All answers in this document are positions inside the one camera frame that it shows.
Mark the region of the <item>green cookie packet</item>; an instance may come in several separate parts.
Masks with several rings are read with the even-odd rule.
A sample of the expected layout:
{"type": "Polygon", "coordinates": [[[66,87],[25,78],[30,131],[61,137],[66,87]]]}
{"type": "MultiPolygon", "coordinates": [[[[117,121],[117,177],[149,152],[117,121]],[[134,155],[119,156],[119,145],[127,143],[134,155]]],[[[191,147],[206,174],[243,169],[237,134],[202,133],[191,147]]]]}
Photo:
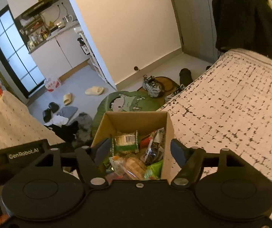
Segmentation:
{"type": "Polygon", "coordinates": [[[111,139],[111,155],[128,155],[130,153],[139,153],[139,133],[134,131],[132,133],[119,134],[111,139]]]}

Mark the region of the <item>black clothes pile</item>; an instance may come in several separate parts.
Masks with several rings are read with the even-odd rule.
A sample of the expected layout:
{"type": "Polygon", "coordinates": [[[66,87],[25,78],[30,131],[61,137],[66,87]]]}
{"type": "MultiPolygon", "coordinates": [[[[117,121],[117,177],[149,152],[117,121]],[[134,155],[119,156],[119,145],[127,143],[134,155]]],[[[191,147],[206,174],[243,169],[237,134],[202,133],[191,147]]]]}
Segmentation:
{"type": "Polygon", "coordinates": [[[78,121],[75,121],[70,125],[49,125],[45,127],[51,130],[53,133],[55,133],[55,135],[57,135],[67,143],[71,143],[75,140],[75,136],[79,130],[78,121]]]}

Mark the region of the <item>green snack packet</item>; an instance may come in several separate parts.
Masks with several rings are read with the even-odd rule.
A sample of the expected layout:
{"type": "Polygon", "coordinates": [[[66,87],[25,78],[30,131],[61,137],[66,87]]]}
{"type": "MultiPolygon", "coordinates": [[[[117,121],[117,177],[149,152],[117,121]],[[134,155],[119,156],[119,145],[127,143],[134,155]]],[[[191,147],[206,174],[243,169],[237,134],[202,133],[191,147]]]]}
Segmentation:
{"type": "Polygon", "coordinates": [[[161,177],[162,167],[163,167],[163,160],[149,165],[144,174],[144,179],[145,180],[159,180],[161,177]]]}

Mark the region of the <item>clear bread packet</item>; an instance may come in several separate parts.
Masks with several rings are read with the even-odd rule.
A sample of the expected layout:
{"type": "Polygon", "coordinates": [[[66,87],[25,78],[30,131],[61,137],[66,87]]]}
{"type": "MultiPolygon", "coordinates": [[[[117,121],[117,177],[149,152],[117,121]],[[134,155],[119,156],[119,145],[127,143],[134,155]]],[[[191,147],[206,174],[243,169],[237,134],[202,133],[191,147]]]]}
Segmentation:
{"type": "Polygon", "coordinates": [[[123,169],[124,169],[124,172],[132,180],[143,180],[147,167],[138,158],[129,157],[126,159],[123,169]]]}

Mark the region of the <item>dotted cream tablecloth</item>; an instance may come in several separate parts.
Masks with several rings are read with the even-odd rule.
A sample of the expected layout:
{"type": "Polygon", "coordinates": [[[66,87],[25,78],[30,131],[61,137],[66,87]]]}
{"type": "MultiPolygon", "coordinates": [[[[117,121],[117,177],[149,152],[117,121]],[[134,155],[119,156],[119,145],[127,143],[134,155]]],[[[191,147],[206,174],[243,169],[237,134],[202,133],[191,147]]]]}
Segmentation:
{"type": "Polygon", "coordinates": [[[4,91],[0,99],[0,149],[42,139],[47,139],[50,145],[64,142],[35,119],[19,99],[4,91]]]}

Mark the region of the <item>black slipper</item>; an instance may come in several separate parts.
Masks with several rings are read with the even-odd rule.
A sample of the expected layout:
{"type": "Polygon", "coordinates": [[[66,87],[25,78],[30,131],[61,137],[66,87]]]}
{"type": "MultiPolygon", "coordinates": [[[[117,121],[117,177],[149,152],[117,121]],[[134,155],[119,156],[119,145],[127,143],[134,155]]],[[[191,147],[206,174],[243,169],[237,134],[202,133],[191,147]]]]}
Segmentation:
{"type": "Polygon", "coordinates": [[[55,102],[51,102],[48,105],[49,109],[51,110],[52,113],[56,113],[59,110],[59,105],[55,102]]]}

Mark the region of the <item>green cartoon floor mat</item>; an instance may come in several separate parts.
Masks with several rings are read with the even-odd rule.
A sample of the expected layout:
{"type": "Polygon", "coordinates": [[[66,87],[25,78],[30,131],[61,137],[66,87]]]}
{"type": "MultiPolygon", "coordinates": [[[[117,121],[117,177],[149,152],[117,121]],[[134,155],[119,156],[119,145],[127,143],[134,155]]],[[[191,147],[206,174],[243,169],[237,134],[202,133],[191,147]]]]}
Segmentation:
{"type": "Polygon", "coordinates": [[[142,91],[119,91],[109,94],[102,100],[97,108],[96,115],[92,122],[92,135],[95,136],[102,121],[103,115],[107,111],[114,112],[144,112],[156,111],[162,104],[157,98],[152,98],[147,92],[142,91]]]}

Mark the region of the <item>white black patterned bedspread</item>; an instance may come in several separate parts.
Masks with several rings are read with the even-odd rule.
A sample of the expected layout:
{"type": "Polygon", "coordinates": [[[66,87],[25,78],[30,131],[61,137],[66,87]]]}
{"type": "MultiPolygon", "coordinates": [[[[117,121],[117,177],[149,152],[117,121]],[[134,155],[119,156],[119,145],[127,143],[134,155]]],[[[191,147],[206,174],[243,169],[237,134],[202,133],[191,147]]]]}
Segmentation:
{"type": "Polygon", "coordinates": [[[228,148],[272,181],[272,59],[228,51],[161,109],[183,145],[228,148]]]}

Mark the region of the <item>grey sneaker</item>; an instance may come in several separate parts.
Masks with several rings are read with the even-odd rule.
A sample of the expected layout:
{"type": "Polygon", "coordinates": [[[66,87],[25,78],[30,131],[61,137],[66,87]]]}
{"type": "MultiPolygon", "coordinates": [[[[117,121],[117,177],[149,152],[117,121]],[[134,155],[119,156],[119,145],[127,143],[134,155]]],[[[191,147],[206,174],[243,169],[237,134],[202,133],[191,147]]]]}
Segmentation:
{"type": "Polygon", "coordinates": [[[142,88],[148,92],[152,98],[159,98],[164,95],[164,85],[153,76],[143,76],[142,88]]]}

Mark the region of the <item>red white plastic bag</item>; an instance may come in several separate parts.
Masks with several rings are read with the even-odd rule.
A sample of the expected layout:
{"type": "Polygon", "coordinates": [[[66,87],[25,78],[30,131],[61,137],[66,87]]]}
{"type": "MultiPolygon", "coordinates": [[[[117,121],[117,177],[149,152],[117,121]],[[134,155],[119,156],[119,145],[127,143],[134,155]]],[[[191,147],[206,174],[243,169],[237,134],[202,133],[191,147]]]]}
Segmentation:
{"type": "Polygon", "coordinates": [[[53,92],[61,86],[60,79],[48,78],[44,80],[44,86],[48,92],[53,92]]]}

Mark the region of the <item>white kitchen cabinet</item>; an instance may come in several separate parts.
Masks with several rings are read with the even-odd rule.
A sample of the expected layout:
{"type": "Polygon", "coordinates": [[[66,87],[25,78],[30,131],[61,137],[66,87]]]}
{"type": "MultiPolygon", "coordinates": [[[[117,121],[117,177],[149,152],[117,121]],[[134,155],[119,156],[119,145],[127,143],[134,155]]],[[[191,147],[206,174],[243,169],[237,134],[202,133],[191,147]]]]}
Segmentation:
{"type": "Polygon", "coordinates": [[[59,78],[89,59],[78,38],[73,27],[63,29],[30,54],[46,79],[59,78]]]}

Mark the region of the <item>white storage rack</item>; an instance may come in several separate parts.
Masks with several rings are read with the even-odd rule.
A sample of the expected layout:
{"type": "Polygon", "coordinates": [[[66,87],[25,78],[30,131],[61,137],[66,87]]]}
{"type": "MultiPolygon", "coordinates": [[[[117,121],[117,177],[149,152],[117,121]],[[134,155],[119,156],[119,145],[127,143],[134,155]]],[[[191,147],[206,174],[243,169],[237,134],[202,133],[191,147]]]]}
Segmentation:
{"type": "Polygon", "coordinates": [[[101,79],[109,84],[110,86],[112,86],[113,89],[117,90],[117,88],[112,85],[105,77],[96,57],[95,57],[95,54],[92,50],[92,48],[90,47],[90,44],[87,40],[87,38],[85,37],[84,35],[84,32],[81,28],[81,26],[78,26],[78,27],[75,27],[74,28],[74,31],[75,33],[78,35],[78,39],[77,41],[79,42],[80,44],[80,47],[82,48],[83,52],[89,56],[89,60],[90,60],[90,66],[91,68],[98,74],[99,77],[101,77],[101,79]]]}

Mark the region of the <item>black coat on rack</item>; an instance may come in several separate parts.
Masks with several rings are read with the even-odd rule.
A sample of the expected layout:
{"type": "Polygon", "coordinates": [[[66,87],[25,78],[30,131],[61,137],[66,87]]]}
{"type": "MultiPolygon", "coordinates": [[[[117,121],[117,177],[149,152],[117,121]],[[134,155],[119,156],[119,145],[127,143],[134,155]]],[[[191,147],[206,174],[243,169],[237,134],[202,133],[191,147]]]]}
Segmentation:
{"type": "Polygon", "coordinates": [[[242,48],[272,58],[272,8],[268,0],[213,0],[216,48],[242,48]]]}

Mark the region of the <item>grey door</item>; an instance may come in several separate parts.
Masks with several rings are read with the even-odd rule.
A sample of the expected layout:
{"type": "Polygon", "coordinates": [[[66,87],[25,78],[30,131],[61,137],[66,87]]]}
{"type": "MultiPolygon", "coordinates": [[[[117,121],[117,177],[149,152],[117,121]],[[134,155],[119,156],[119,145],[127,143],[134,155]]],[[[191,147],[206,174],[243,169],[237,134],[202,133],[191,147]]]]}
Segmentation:
{"type": "Polygon", "coordinates": [[[214,63],[216,29],[212,0],[171,0],[184,53],[214,63]]]}

